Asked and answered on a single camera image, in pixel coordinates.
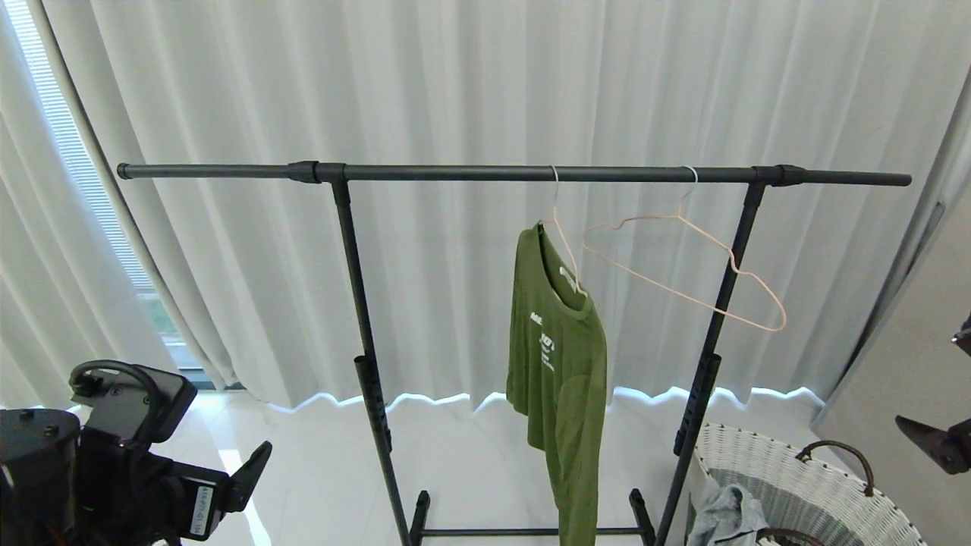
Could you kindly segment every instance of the black garment rack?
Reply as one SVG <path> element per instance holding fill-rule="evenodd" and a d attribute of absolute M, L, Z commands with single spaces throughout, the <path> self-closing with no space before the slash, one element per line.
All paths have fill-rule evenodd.
<path fill-rule="evenodd" d="M 762 201 L 765 189 L 772 187 L 794 186 L 797 184 L 842 184 L 856 186 L 907 186 L 910 175 L 890 173 L 864 173 L 845 171 L 814 171 L 793 165 L 774 165 L 756 167 L 699 167 L 697 181 L 687 167 L 556 167 L 561 182 L 698 182 L 747 184 L 748 190 L 742 205 L 742 214 L 732 242 L 732 252 L 741 262 L 752 234 L 755 213 Z M 290 179 L 305 184 L 329 183 L 334 192 L 337 215 L 344 240 L 351 275 L 351 287 L 357 321 L 360 327 L 364 355 L 354 359 L 357 379 L 360 382 L 364 407 L 374 444 L 378 450 L 381 470 L 385 475 L 387 495 L 394 513 L 394 523 L 402 546 L 420 546 L 425 537 L 436 536 L 535 536 L 557 535 L 557 529 L 428 529 L 425 526 L 431 496 L 428 491 L 419 493 L 418 504 L 412 524 L 405 519 L 405 510 L 398 491 L 398 481 L 394 476 L 391 461 L 391 431 L 387 424 L 385 401 L 378 373 L 378 359 L 375 354 L 374 337 L 371 332 L 371 319 L 368 315 L 367 299 L 364 295 L 364 279 L 361 275 L 360 257 L 354 234 L 351 212 L 351 192 L 348 181 L 517 181 L 551 182 L 553 172 L 549 166 L 472 166 L 472 165 L 348 165 L 319 161 L 298 161 L 287 165 L 129 165 L 121 163 L 117 167 L 123 179 L 134 178 L 265 178 Z M 722 311 L 728 309 L 732 290 L 735 287 L 736 273 L 726 264 L 724 276 L 716 299 L 715 307 Z M 685 485 L 691 452 L 694 451 L 708 407 L 709 399 L 715 388 L 721 357 L 715 353 L 724 315 L 713 313 L 708 326 L 708 334 L 701 350 L 694 381 L 687 400 L 681 427 L 675 436 L 674 454 L 678 456 L 674 479 L 671 482 L 664 513 L 655 535 L 648 516 L 644 499 L 639 490 L 631 490 L 629 501 L 634 511 L 636 527 L 599 528 L 597 534 L 640 535 L 644 546 L 663 546 L 674 519 L 675 510 Z"/>

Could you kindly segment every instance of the white floor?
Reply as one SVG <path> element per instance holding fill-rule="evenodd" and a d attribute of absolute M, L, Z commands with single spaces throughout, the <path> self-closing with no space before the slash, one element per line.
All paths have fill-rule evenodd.
<path fill-rule="evenodd" d="M 671 448 L 685 405 L 683 391 L 648 399 L 618 390 L 608 410 L 600 461 L 599 525 L 634 525 L 627 495 L 639 488 L 656 525 L 676 458 Z M 816 437 L 820 409 L 808 392 L 785 397 L 756 391 L 743 407 L 718 392 L 708 420 L 755 430 L 792 444 Z M 406 517 L 418 493 L 432 503 L 430 528 L 555 527 L 543 454 L 526 445 L 525 418 L 501 396 L 473 413 L 465 398 L 430 402 L 403 397 L 388 414 L 393 458 Z M 294 412 L 245 392 L 203 393 L 172 439 L 155 446 L 177 461 L 232 472 L 263 440 L 273 456 L 250 508 L 230 514 L 209 544 L 234 546 L 394 545 L 385 483 L 359 401 L 319 397 Z M 836 461 L 831 455 L 824 459 Z M 668 544 L 681 544 L 684 516 Z M 426 546 L 548 545 L 555 537 L 426 538 Z M 640 544 L 636 536 L 602 536 L 597 544 Z"/>

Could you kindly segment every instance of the white curtain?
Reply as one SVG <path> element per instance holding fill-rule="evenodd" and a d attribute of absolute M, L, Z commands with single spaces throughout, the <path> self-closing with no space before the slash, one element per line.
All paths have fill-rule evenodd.
<path fill-rule="evenodd" d="M 966 2 L 44 2 L 62 82 L 103 150 L 159 290 L 223 382 L 292 406 L 358 394 L 361 352 L 329 188 L 118 181 L 130 163 L 724 165 L 899 171 L 909 188 L 769 189 L 745 268 L 789 326 L 726 324 L 720 385 L 838 381 L 915 214 L 971 65 Z M 44 10 L 38 10 L 44 17 Z M 595 222 L 673 212 L 684 185 L 564 185 Z M 742 187 L 690 217 L 730 241 Z M 552 185 L 352 183 L 385 395 L 503 391 L 519 231 Z M 714 301 L 724 254 L 676 225 L 593 244 Z M 590 255 L 615 385 L 688 387 L 710 313 Z M 772 324 L 742 282 L 732 311 Z"/>
<path fill-rule="evenodd" d="M 0 405 L 71 405 L 71 369 L 175 366 L 72 182 L 0 3 Z"/>

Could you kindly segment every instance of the pink wire hanger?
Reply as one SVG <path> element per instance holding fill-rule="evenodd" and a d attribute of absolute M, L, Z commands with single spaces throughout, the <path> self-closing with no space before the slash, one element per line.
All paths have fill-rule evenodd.
<path fill-rule="evenodd" d="M 685 207 L 685 199 L 689 195 L 691 195 L 691 193 L 694 191 L 694 189 L 697 187 L 697 184 L 698 184 L 698 171 L 694 170 L 694 167 L 686 167 L 686 168 L 691 169 L 691 172 L 694 174 L 694 185 L 691 186 L 691 189 L 687 193 L 685 193 L 685 195 L 681 198 L 681 202 L 678 204 L 678 213 L 677 214 L 674 214 L 674 215 L 664 215 L 664 216 L 655 216 L 655 215 L 634 216 L 634 217 L 625 218 L 625 219 L 621 220 L 620 223 L 617 224 L 617 225 L 613 225 L 612 223 L 609 223 L 609 222 L 603 222 L 603 223 L 598 223 L 596 225 L 592 225 L 592 226 L 590 226 L 590 227 L 588 227 L 587 229 L 584 230 L 584 249 L 587 250 L 587 251 L 590 251 L 594 256 L 598 256 L 598 257 L 606 260 L 607 262 L 609 262 L 614 267 L 616 267 L 618 269 L 621 269 L 623 271 L 626 271 L 627 273 L 630 273 L 631 275 L 633 275 L 633 276 L 635 276 L 635 277 L 637 277 L 639 279 L 642 279 L 644 281 L 647 281 L 647 282 L 651 283 L 652 285 L 655 285 L 656 287 L 659 287 L 661 289 L 667 290 L 667 291 L 669 291 L 669 292 L 677 295 L 678 297 L 682 297 L 682 298 L 690 301 L 691 303 L 695 303 L 697 305 L 700 305 L 702 307 L 705 307 L 707 309 L 710 309 L 710 310 L 712 310 L 712 311 L 714 311 L 716 313 L 721 313 L 721 314 L 725 315 L 726 317 L 728 317 L 730 319 L 735 319 L 736 321 L 739 321 L 741 323 L 745 323 L 745 324 L 748 324 L 748 325 L 751 325 L 751 326 L 755 326 L 756 328 L 763 329 L 765 331 L 769 331 L 769 332 L 782 331 L 786 327 L 787 316 L 786 316 L 786 307 L 783 305 L 782 301 L 780 301 L 779 296 L 777 296 L 771 289 L 769 289 L 769 287 L 765 284 L 764 281 L 762 281 L 758 277 L 758 275 L 755 275 L 754 273 L 751 273 L 749 271 L 742 271 L 742 270 L 740 270 L 738 268 L 738 265 L 736 264 L 735 254 L 733 252 L 731 252 L 731 248 L 730 247 L 726 246 L 724 243 L 722 243 L 722 241 L 719 241 L 711 233 L 709 233 L 709 232 L 705 231 L 704 229 L 698 227 L 697 225 L 695 225 L 694 223 L 692 223 L 691 221 L 689 221 L 688 219 L 686 219 L 684 216 L 682 216 L 682 211 L 683 211 L 683 209 Z M 556 208 L 554 206 L 553 207 L 553 217 L 554 218 L 555 218 L 555 214 L 556 214 Z M 649 278 L 649 277 L 647 277 L 645 275 L 642 275 L 642 274 L 640 274 L 640 273 L 638 273 L 638 272 L 630 269 L 629 267 L 626 267 L 626 266 L 624 266 L 624 265 L 622 265 L 620 263 L 617 263 L 613 259 L 610 259 L 609 257 L 606 257 L 603 254 L 595 251 L 594 249 L 592 249 L 586 243 L 586 235 L 588 233 L 590 233 L 594 229 L 598 229 L 598 228 L 602 228 L 602 227 L 610 227 L 611 229 L 613 229 L 614 231 L 616 231 L 616 230 L 621 229 L 626 223 L 628 223 L 628 222 L 636 222 L 638 220 L 677 220 L 679 222 L 682 222 L 682 223 L 686 224 L 688 227 L 690 227 L 694 231 L 697 231 L 698 233 L 701 233 L 702 235 L 704 235 L 705 237 L 707 237 L 709 240 L 711 240 L 712 242 L 714 242 L 715 244 L 717 244 L 718 246 L 720 246 L 723 250 L 725 250 L 726 252 L 728 252 L 729 264 L 731 266 L 732 271 L 734 271 L 740 277 L 752 277 L 765 290 L 765 292 L 769 294 L 769 296 L 772 298 L 772 301 L 774 301 L 775 304 L 776 304 L 776 306 L 779 308 L 779 312 L 782 313 L 782 321 L 780 322 L 780 324 L 778 326 L 767 326 L 765 324 L 759 324 L 759 323 L 750 321 L 749 319 L 746 319 L 744 317 L 739 317 L 738 315 L 735 315 L 734 313 L 728 313 L 727 311 L 722 311 L 721 309 L 718 309 L 714 305 L 709 305 L 708 303 L 705 303 L 704 301 L 701 301 L 700 299 L 697 299 L 697 298 L 692 297 L 690 295 L 687 295 L 685 293 L 682 293 L 682 292 L 679 292 L 677 290 L 674 290 L 674 289 L 672 289 L 672 288 L 670 288 L 668 286 L 665 286 L 665 285 L 661 284 L 660 282 L 658 282 L 658 281 L 656 281 L 654 279 L 651 279 L 651 278 Z M 578 272 L 577 275 L 578 275 L 577 276 L 577 284 L 579 284 L 580 283 L 579 272 Z"/>
<path fill-rule="evenodd" d="M 567 279 L 572 281 L 570 284 L 575 292 L 583 294 L 584 297 L 590 297 L 590 294 L 586 293 L 586 291 L 580 286 L 580 270 L 577 268 L 577 260 L 573 257 L 573 251 L 570 250 L 570 243 L 566 241 L 566 235 L 563 234 L 563 228 L 559 226 L 559 219 L 556 217 L 556 199 L 559 196 L 559 173 L 556 172 L 556 167 L 550 165 L 550 168 L 552 169 L 553 181 L 555 182 L 555 189 L 552 193 L 552 221 L 543 220 L 541 223 L 546 225 L 547 222 L 552 222 L 552 224 L 556 226 L 556 232 L 559 233 L 559 239 L 563 242 L 563 246 L 566 247 L 566 254 L 570 256 L 570 263 L 573 264 L 573 277 L 570 277 L 569 275 L 565 276 Z M 552 293 L 559 299 L 560 303 L 563 302 L 563 299 L 559 297 L 556 290 L 553 290 Z"/>

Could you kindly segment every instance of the basket handle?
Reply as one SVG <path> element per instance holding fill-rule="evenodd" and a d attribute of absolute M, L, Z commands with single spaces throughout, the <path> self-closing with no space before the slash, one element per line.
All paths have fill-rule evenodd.
<path fill-rule="evenodd" d="M 825 544 L 823 544 L 818 538 L 810 536 L 805 532 L 799 532 L 798 530 L 792 529 L 759 529 L 755 534 L 755 540 L 761 540 L 770 536 L 785 536 L 788 538 L 795 538 L 808 546 L 825 546 Z"/>
<path fill-rule="evenodd" d="M 866 487 L 863 488 L 863 493 L 867 496 L 873 496 L 873 468 L 870 467 L 870 462 L 863 456 L 859 450 L 851 445 L 844 444 L 843 442 L 837 442 L 836 440 L 820 440 L 819 442 L 813 442 L 803 448 L 795 457 L 800 461 L 805 462 L 806 459 L 812 459 L 810 454 L 814 449 L 822 446 L 833 446 L 837 448 L 843 448 L 850 453 L 854 454 L 860 463 L 863 464 L 863 472 L 866 474 Z"/>

